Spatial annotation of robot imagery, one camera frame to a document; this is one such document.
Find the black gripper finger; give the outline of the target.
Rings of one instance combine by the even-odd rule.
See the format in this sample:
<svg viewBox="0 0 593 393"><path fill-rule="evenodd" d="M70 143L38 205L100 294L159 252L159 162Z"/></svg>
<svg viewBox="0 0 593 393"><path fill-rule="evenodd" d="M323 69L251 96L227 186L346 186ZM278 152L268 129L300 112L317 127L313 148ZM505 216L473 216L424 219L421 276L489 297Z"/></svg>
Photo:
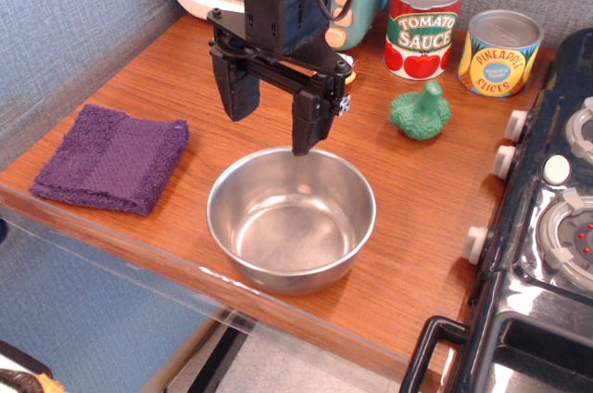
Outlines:
<svg viewBox="0 0 593 393"><path fill-rule="evenodd" d="M245 58L227 56L218 46L210 54L225 113L232 121L246 118L259 107L259 78L246 70Z"/></svg>
<svg viewBox="0 0 593 393"><path fill-rule="evenodd" d="M292 116L292 152L305 156L328 137L334 120L333 105L324 94L301 89L294 94Z"/></svg>

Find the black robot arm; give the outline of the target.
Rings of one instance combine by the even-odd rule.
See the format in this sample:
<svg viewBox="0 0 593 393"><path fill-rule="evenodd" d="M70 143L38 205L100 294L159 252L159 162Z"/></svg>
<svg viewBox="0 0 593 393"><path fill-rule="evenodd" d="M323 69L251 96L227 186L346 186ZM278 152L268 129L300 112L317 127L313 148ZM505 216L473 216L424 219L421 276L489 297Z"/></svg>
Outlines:
<svg viewBox="0 0 593 393"><path fill-rule="evenodd" d="M331 0L244 0L242 13L208 13L214 37L210 54L227 116L240 121L260 102L260 83L293 96L292 150L305 156L326 139L336 116L347 111L351 66L328 45Z"/></svg>

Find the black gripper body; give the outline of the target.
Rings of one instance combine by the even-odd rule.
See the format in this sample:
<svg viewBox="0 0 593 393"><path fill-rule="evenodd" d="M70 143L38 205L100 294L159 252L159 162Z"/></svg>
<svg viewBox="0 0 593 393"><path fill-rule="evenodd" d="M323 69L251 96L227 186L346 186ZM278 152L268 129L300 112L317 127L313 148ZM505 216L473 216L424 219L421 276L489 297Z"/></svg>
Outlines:
<svg viewBox="0 0 593 393"><path fill-rule="evenodd" d="M331 0L244 0L243 12L213 8L210 42L230 57L248 61L246 70L293 96L301 89L324 94L333 106L350 101L351 66L326 40L333 20Z"/></svg>

